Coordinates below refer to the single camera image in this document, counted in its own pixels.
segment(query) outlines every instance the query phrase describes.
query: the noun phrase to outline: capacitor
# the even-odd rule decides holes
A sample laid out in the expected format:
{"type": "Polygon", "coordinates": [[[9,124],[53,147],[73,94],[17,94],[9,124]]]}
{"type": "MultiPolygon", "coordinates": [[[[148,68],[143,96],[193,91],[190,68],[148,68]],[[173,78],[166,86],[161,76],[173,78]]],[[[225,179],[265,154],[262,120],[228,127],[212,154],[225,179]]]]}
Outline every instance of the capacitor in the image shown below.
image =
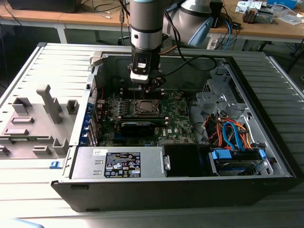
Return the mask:
{"type": "Polygon", "coordinates": [[[174,98],[175,98],[175,100],[179,101],[181,99],[181,96],[176,95],[174,98]]]}

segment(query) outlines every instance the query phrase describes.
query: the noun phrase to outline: motherboard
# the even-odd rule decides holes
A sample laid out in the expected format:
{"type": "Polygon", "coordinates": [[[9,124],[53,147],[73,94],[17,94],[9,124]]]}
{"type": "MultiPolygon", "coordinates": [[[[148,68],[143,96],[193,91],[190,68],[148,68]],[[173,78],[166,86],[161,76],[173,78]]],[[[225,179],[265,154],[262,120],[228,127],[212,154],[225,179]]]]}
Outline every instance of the motherboard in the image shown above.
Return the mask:
{"type": "Polygon", "coordinates": [[[104,100],[99,146],[161,146],[195,143],[187,99],[163,93],[159,99],[125,99],[112,94],[104,100]]]}

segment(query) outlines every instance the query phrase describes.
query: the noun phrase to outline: warning label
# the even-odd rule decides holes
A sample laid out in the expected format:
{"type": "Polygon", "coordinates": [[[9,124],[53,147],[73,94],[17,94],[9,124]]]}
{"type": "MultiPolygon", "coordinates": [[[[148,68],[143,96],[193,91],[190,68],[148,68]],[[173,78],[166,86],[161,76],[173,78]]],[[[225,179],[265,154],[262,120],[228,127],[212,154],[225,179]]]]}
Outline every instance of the warning label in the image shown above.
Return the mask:
{"type": "Polygon", "coordinates": [[[106,178],[141,177],[141,154],[107,153],[104,174],[106,178]]]}

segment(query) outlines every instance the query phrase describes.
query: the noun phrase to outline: wooden desk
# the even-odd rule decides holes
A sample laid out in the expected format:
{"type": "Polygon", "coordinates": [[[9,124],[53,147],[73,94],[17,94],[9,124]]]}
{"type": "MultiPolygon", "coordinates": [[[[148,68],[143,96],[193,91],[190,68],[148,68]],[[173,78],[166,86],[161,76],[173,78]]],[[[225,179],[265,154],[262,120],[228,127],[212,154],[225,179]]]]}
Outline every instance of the wooden desk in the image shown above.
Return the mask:
{"type": "MultiPolygon", "coordinates": [[[[280,37],[280,38],[304,38],[304,24],[290,25],[286,22],[275,18],[272,24],[247,24],[243,22],[243,14],[236,13],[236,4],[238,0],[224,0],[228,15],[233,19],[234,22],[242,24],[240,35],[244,36],[263,36],[263,37],[280,37]]],[[[295,10],[303,10],[304,6],[297,5],[295,10]]],[[[220,32],[227,32],[224,26],[219,28],[220,32]]]]}
{"type": "MultiPolygon", "coordinates": [[[[111,0],[94,0],[94,5],[111,3],[111,0]]],[[[304,38],[304,25],[290,25],[281,20],[274,19],[273,24],[246,24],[243,23],[241,13],[236,13],[235,8],[238,0],[224,0],[227,12],[233,21],[241,23],[242,28],[237,39],[242,41],[246,39],[253,40],[269,40],[279,42],[294,42],[299,43],[304,38]]],[[[91,2],[87,3],[88,10],[92,10],[91,2]]],[[[109,6],[101,6],[99,10],[110,9],[114,6],[119,6],[119,2],[114,2],[109,6]]],[[[111,10],[111,19],[104,18],[96,13],[85,12],[80,10],[78,13],[60,13],[60,12],[45,12],[31,10],[13,10],[6,2],[6,7],[14,15],[14,17],[24,26],[50,27],[56,28],[61,43],[67,43],[65,29],[90,29],[90,30],[108,30],[120,31],[119,13],[120,7],[111,10]]],[[[304,7],[297,7],[296,10],[303,10],[304,7]]],[[[0,21],[2,24],[18,25],[14,18],[0,3],[0,21]]],[[[123,31],[127,31],[126,20],[123,25],[123,31]]],[[[210,42],[216,41],[227,33],[224,25],[210,30],[208,36],[211,37],[210,42]]]]}

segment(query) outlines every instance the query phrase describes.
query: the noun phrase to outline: white table leg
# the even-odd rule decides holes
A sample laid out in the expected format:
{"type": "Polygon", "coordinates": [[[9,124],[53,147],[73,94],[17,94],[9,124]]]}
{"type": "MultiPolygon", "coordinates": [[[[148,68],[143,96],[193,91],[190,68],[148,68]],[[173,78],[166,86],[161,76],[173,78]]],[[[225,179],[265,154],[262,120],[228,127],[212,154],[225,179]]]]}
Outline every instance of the white table leg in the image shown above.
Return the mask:
{"type": "Polygon", "coordinates": [[[222,35],[221,33],[211,33],[210,40],[207,45],[207,49],[214,50],[217,45],[218,39],[221,37],[221,35],[222,35]]]}
{"type": "Polygon", "coordinates": [[[67,44],[67,38],[65,33],[65,25],[64,24],[54,24],[54,27],[57,29],[60,43],[67,44]]]}

